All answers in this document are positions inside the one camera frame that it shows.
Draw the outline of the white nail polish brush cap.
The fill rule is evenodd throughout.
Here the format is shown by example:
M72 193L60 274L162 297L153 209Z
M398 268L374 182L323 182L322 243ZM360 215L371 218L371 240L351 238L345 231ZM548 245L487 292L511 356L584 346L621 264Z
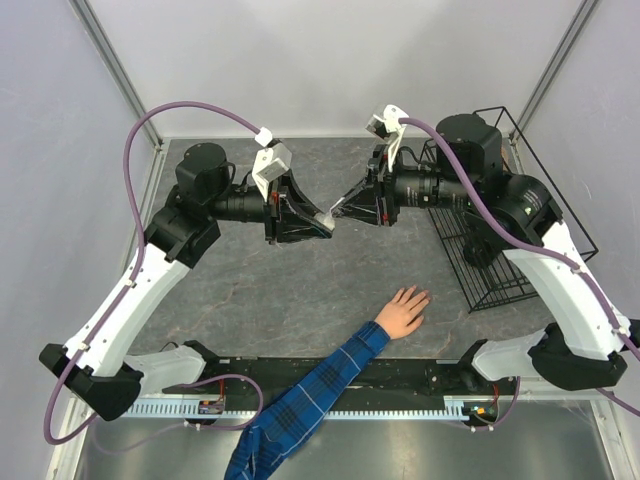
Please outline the white nail polish brush cap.
M341 215L341 208L344 204L344 201L345 198L340 198L329 208L328 214L330 217L338 217Z

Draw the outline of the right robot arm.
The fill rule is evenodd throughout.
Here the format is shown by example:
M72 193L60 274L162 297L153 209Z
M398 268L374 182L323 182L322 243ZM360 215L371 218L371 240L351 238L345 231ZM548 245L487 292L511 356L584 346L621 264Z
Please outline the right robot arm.
M337 217L391 226L404 207L460 213L472 237L463 256L474 267L503 256L552 314L542 330L505 341L480 340L458 381L483 392L506 377L539 377L566 391L604 389L626 372L624 351L639 349L639 325L613 306L577 251L563 213L540 180L504 167L501 131L477 114L456 114L428 129L435 160L405 165L400 144L412 119L396 106L375 114L378 139L364 178L334 206Z

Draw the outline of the blue plaid sleeved forearm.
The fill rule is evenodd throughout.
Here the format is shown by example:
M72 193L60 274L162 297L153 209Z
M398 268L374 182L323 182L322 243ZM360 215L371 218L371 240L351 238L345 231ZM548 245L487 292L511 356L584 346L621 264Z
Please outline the blue plaid sleeved forearm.
M389 341L381 326L365 323L242 431L224 477L269 478L312 437L346 388Z

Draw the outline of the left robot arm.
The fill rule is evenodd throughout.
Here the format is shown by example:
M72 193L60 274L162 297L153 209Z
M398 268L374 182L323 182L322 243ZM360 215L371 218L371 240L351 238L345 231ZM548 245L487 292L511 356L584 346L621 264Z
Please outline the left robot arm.
M271 244L332 236L331 215L299 190L291 158L275 142L258 151L247 179L236 184L236 168L222 146L191 146L175 168L177 182L165 205L144 232L142 252L76 335L44 347L41 363L105 421L165 388L215 389L220 371L196 341L147 355L129 348L162 299L220 238L220 222L261 224Z

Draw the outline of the person's bare hand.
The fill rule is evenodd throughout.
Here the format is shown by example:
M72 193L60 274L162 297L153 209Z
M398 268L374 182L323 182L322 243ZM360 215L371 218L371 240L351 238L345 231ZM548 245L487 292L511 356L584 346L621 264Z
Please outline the person's bare hand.
M424 310L430 303L429 293L416 285L401 288L382 308L374 322L391 340L412 334L424 321Z

